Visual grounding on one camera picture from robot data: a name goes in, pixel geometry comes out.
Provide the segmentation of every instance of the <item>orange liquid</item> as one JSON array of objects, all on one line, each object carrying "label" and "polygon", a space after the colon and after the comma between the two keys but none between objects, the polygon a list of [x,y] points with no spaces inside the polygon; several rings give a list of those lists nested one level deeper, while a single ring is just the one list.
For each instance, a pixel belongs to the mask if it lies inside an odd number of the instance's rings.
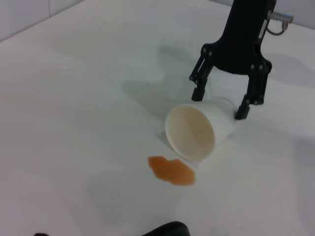
[{"label": "orange liquid", "polygon": [[194,171],[180,160],[169,161],[163,156],[151,156],[148,162],[158,179],[173,185],[192,185],[196,181]]}]

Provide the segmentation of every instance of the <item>paper cup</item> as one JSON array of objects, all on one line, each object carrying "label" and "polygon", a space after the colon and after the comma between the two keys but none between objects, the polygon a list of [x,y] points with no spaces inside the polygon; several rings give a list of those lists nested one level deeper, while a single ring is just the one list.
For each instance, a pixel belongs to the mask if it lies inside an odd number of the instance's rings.
[{"label": "paper cup", "polygon": [[167,139],[182,158],[203,160],[235,131],[236,109],[225,98],[179,105],[166,118]]}]

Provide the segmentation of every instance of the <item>cup rim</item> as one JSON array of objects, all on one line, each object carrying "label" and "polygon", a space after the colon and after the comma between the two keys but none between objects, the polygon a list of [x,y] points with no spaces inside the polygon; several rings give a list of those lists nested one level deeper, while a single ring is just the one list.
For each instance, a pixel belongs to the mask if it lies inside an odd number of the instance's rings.
[{"label": "cup rim", "polygon": [[170,136],[169,131],[168,131],[168,129],[167,129],[167,121],[169,120],[169,117],[170,117],[170,115],[173,113],[173,111],[174,111],[175,109],[179,109],[179,108],[181,108],[181,107],[191,107],[191,108],[194,108],[195,110],[199,111],[199,112],[206,118],[208,124],[211,126],[211,128],[212,128],[212,130],[213,130],[213,126],[212,126],[211,122],[209,121],[209,119],[207,118],[207,116],[205,115],[205,113],[204,113],[202,110],[200,110],[198,107],[196,107],[196,106],[194,106],[194,105],[192,105],[192,104],[184,103],[184,104],[180,104],[180,105],[178,105],[178,106],[173,107],[173,108],[171,109],[171,111],[167,114],[167,117],[166,117],[166,119],[165,119],[165,133],[166,133],[167,140],[168,140],[168,142],[170,143],[171,147],[174,149],[174,151],[175,151],[178,155],[180,155],[182,158],[184,158],[184,159],[186,159],[186,160],[191,160],[191,161],[202,161],[202,160],[206,159],[207,157],[209,157],[210,154],[212,153],[212,151],[213,151],[214,148],[215,148],[215,143],[216,143],[216,136],[215,136],[215,133],[213,132],[213,138],[214,138],[214,141],[213,141],[213,142],[214,142],[214,144],[213,144],[211,150],[209,151],[209,153],[208,153],[206,156],[204,156],[204,157],[202,157],[202,158],[196,159],[196,158],[191,158],[191,157],[189,157],[189,156],[187,156],[187,155],[184,155],[182,152],[180,152],[180,151],[176,148],[176,146],[174,145],[174,143],[173,143],[173,141],[172,141],[172,139],[171,139],[171,136]]}]

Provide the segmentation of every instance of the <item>black object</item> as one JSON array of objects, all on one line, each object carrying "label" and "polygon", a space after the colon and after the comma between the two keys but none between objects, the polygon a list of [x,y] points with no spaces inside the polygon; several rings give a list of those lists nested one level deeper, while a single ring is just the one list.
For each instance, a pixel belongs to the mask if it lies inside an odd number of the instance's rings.
[{"label": "black object", "polygon": [[269,24],[268,13],[275,5],[276,0],[234,0],[222,37],[215,43],[203,45],[189,77],[197,84],[193,101],[202,101],[208,76],[215,66],[249,77],[247,93],[235,113],[236,119],[246,119],[250,104],[264,103],[272,64],[262,56],[260,46]]},{"label": "black object", "polygon": [[190,234],[184,223],[174,221],[162,225],[142,236],[190,236]]}]

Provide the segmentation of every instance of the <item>white wall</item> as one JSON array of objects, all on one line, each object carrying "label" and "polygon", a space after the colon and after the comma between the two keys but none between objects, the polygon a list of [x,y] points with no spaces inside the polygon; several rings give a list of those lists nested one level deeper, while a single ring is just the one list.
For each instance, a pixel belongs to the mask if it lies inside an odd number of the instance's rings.
[{"label": "white wall", "polygon": [[[232,5],[233,0],[212,0]],[[276,11],[294,15],[294,23],[315,29],[315,0],[277,0]]]},{"label": "white wall", "polygon": [[0,41],[81,0],[0,0]]}]

